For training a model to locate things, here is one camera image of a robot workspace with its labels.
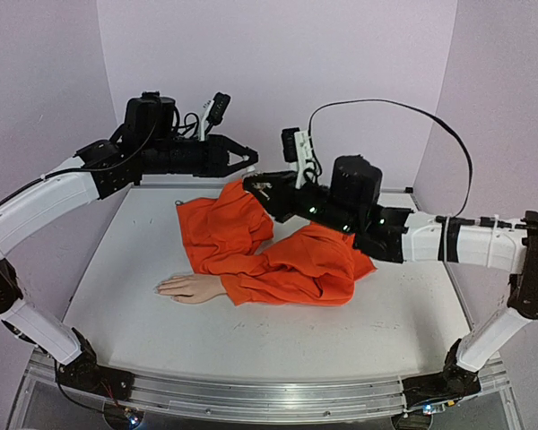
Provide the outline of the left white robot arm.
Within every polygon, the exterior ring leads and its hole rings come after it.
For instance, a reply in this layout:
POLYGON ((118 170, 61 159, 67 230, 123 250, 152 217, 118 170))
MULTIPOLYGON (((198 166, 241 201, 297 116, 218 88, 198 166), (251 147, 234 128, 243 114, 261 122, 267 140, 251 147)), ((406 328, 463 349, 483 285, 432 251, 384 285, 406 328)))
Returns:
POLYGON ((88 341, 43 313, 22 293, 7 255, 26 238, 67 213, 104 200, 148 175, 224 178, 252 167, 255 150, 213 134, 230 96, 216 93, 195 122, 184 125, 177 102, 157 91, 128 100, 125 119, 106 140, 71 158, 0 201, 0 321, 44 349, 84 391, 95 391, 103 373, 88 341))

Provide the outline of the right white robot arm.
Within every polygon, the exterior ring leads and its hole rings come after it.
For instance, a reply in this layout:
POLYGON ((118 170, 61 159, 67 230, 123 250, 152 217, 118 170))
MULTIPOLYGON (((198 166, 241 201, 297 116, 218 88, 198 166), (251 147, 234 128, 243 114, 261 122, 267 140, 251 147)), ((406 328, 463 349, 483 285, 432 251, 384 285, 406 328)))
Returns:
POLYGON ((451 262, 509 274, 509 296, 456 347, 453 364, 476 373, 528 323, 538 320, 538 213, 522 219, 466 219, 378 204, 381 171, 361 156, 341 156, 329 187, 298 185, 293 171, 243 181, 279 222, 299 216, 348 234, 353 248, 392 263, 451 262))

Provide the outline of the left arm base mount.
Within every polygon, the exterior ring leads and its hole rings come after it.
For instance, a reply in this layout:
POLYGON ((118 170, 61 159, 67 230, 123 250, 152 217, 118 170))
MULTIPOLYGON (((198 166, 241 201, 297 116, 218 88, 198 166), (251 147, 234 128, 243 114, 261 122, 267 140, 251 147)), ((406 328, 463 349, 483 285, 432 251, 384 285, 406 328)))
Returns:
POLYGON ((80 354, 68 365, 59 365, 56 381, 62 386, 105 396, 113 400, 128 400, 132 393, 133 373, 100 365, 88 340, 80 340, 80 354))

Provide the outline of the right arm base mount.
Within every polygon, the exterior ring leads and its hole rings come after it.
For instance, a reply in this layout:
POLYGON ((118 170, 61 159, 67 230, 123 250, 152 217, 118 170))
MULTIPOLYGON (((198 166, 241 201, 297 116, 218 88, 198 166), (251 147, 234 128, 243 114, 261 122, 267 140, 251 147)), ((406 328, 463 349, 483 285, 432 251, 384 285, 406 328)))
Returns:
POLYGON ((481 391, 478 373, 465 370, 457 363, 456 353, 460 342, 458 339, 447 352, 445 364, 440 372, 403 379, 403 395, 407 410, 458 401, 481 391))

